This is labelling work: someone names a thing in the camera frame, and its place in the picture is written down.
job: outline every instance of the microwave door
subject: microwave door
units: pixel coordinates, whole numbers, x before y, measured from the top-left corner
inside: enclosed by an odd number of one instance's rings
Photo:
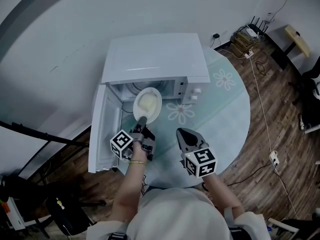
[[[88,171],[95,173],[118,166],[118,158],[111,151],[110,139],[120,131],[122,103],[105,84],[98,86],[94,101]]]

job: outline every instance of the white microwave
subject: white microwave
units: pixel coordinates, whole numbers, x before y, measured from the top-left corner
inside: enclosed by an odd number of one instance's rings
[[[113,39],[94,101],[88,171],[118,166],[110,139],[120,130],[122,106],[147,87],[163,99],[194,104],[210,83],[196,33],[165,33]]]

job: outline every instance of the round table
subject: round table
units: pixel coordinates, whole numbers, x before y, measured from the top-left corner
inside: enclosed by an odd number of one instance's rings
[[[211,83],[197,104],[181,105],[180,100],[164,99],[158,118],[148,124],[155,135],[155,154],[148,161],[145,183],[158,188],[188,188],[202,182],[189,175],[181,164],[177,128],[200,133],[217,156],[216,173],[224,171],[238,156],[250,125],[250,99],[245,85],[230,61],[215,50],[203,53]],[[121,128],[134,127],[133,115],[123,113]],[[120,160],[118,169],[125,174],[128,160]]]

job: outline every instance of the flower pattern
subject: flower pattern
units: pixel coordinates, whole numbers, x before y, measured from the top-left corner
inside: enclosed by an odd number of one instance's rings
[[[220,68],[219,70],[220,74],[218,73],[214,73],[213,74],[213,77],[215,79],[218,79],[216,81],[216,86],[217,87],[221,87],[221,86],[224,86],[224,88],[227,90],[227,91],[230,91],[231,89],[231,86],[235,86],[236,85],[236,82],[233,81],[231,78],[232,78],[232,73],[227,73],[222,69]]]
[[[181,125],[184,125],[187,121],[186,116],[189,118],[193,118],[195,113],[191,111],[190,108],[192,104],[182,105],[182,104],[173,104],[168,103],[166,108],[171,110],[172,112],[168,115],[168,120],[172,121],[178,118],[178,121]]]

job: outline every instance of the white sleeve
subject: white sleeve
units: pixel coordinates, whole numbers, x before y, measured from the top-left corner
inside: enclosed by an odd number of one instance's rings
[[[247,211],[234,220],[234,224],[239,226],[248,226],[259,240],[270,240],[270,235],[262,214],[254,214]]]
[[[101,221],[93,226],[89,226],[86,230],[86,240],[104,239],[106,235],[121,230],[123,222],[120,221]]]

